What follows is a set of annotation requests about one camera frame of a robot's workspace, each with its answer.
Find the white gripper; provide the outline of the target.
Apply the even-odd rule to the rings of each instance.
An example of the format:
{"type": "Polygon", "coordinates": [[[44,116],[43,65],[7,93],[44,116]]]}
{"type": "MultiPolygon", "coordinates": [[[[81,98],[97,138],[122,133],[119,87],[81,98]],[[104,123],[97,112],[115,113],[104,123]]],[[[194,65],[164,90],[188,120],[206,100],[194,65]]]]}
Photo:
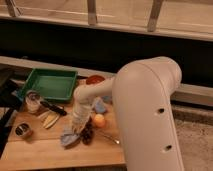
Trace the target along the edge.
{"type": "Polygon", "coordinates": [[[72,110],[71,128],[80,134],[91,116],[91,106],[75,103],[72,110]]]}

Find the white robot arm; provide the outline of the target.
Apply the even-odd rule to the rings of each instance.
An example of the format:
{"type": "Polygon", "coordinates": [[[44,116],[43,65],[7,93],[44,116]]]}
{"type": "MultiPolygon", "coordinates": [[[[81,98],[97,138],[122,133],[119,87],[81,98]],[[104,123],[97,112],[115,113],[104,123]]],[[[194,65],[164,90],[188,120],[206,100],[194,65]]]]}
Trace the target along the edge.
{"type": "Polygon", "coordinates": [[[184,171],[170,97],[182,72],[168,57],[137,60],[112,78],[74,91],[71,128],[79,133],[96,97],[112,97],[128,171],[184,171]]]}

